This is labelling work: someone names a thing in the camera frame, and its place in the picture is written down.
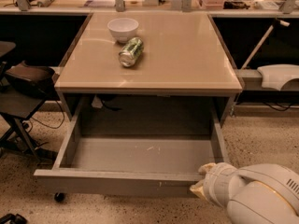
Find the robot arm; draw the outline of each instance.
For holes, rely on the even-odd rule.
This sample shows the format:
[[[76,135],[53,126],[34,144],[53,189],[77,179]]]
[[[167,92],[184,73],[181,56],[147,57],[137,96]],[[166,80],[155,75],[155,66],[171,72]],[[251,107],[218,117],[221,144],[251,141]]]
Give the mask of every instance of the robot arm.
[[[196,185],[235,224],[299,223],[299,175],[275,164],[215,164]]]

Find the green can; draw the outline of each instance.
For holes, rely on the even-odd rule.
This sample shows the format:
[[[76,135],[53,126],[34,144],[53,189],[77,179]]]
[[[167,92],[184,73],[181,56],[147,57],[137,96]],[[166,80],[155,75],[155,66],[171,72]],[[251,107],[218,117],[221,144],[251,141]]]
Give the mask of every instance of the green can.
[[[143,48],[143,41],[139,37],[130,39],[119,53],[120,63],[124,67],[133,66],[141,55]]]

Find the white bowl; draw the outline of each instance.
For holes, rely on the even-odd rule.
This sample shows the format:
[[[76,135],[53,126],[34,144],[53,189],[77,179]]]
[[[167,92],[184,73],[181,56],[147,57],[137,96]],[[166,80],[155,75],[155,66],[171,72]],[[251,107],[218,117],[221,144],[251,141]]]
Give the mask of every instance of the white bowl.
[[[138,26],[138,21],[128,18],[114,19],[107,25],[111,35],[120,43],[135,37]]]

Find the speckled floor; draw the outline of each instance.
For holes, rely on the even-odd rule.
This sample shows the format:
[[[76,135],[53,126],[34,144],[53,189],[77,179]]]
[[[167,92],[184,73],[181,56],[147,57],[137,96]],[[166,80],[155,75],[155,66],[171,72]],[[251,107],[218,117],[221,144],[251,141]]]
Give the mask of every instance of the speckled floor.
[[[52,126],[62,114],[42,109],[34,115]],[[58,150],[66,120],[58,130],[32,120],[30,134],[48,148]],[[0,133],[6,129],[0,119]],[[236,167],[272,162],[299,173],[299,110],[277,112],[266,106],[238,106],[228,117],[223,135],[231,162]],[[53,200],[33,173],[36,162],[5,153],[0,158],[0,217],[19,213],[30,224],[42,223],[230,223],[219,207],[199,199],[146,199],[68,194],[63,203]]]

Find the open drawer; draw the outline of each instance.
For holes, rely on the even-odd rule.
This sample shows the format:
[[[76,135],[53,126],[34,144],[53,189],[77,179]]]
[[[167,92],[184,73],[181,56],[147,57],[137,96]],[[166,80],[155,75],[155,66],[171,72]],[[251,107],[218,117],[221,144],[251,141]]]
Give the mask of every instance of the open drawer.
[[[52,169],[35,172],[50,192],[193,196],[201,165],[229,162],[211,97],[91,101],[80,99]]]

